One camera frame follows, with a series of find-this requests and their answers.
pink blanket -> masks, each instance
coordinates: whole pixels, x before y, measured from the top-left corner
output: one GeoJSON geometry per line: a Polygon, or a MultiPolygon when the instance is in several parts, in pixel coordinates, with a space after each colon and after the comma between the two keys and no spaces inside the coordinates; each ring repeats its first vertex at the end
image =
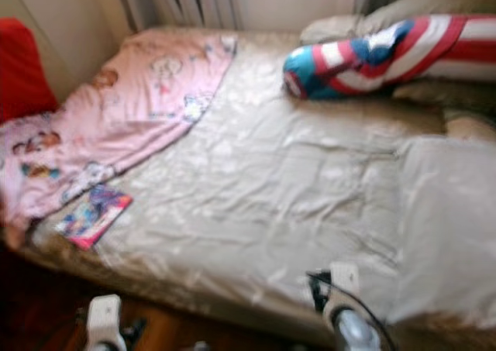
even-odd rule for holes
{"type": "Polygon", "coordinates": [[[4,124],[7,243],[18,249],[33,219],[183,136],[207,109],[235,48],[232,37],[146,31],[58,112],[4,124]]]}

white bed sheet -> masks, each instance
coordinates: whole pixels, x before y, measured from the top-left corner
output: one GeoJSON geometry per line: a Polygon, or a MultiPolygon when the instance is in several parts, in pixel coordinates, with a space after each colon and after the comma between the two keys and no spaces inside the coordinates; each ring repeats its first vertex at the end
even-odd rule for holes
{"type": "MultiPolygon", "coordinates": [[[[165,32],[187,32],[170,29],[165,32]]],[[[99,283],[241,325],[329,341],[306,270],[356,262],[380,317],[396,291],[395,150],[442,133],[440,115],[371,98],[289,98],[281,68],[297,34],[240,33],[209,111],[183,139],[109,182],[134,197],[83,253],[44,220],[24,253],[99,283]]]]}

cartoon print blanket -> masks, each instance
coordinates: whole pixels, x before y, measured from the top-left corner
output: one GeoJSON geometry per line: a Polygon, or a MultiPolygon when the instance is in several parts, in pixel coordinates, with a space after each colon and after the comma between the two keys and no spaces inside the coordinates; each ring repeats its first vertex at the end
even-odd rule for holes
{"type": "Polygon", "coordinates": [[[234,37],[146,31],[59,111],[4,124],[7,243],[19,248],[32,220],[183,136],[207,109],[235,48],[234,37]]]}
{"type": "Polygon", "coordinates": [[[364,38],[296,49],[284,64],[301,98],[366,94],[417,77],[496,81],[496,16],[432,15],[364,38]]]}

book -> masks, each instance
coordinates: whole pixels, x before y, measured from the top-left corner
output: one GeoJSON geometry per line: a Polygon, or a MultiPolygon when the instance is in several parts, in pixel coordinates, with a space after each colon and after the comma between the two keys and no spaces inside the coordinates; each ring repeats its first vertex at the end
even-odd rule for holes
{"type": "Polygon", "coordinates": [[[132,201],[129,195],[98,184],[82,197],[56,229],[76,246],[89,250],[132,201]]]}

wooden floor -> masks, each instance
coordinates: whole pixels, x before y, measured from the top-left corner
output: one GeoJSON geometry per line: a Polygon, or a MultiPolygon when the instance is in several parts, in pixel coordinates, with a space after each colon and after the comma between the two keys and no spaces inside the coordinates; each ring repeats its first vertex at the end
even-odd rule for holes
{"type": "MultiPolygon", "coordinates": [[[[26,263],[5,251],[0,253],[0,275],[1,350],[34,350],[60,323],[64,326],[42,350],[81,349],[84,326],[74,329],[71,318],[94,296],[111,294],[86,281],[26,263]]],[[[212,351],[282,351],[294,345],[286,339],[122,296],[122,324],[129,325],[140,317],[147,319],[148,326],[135,351],[183,350],[197,341],[206,341],[212,351]]]]}

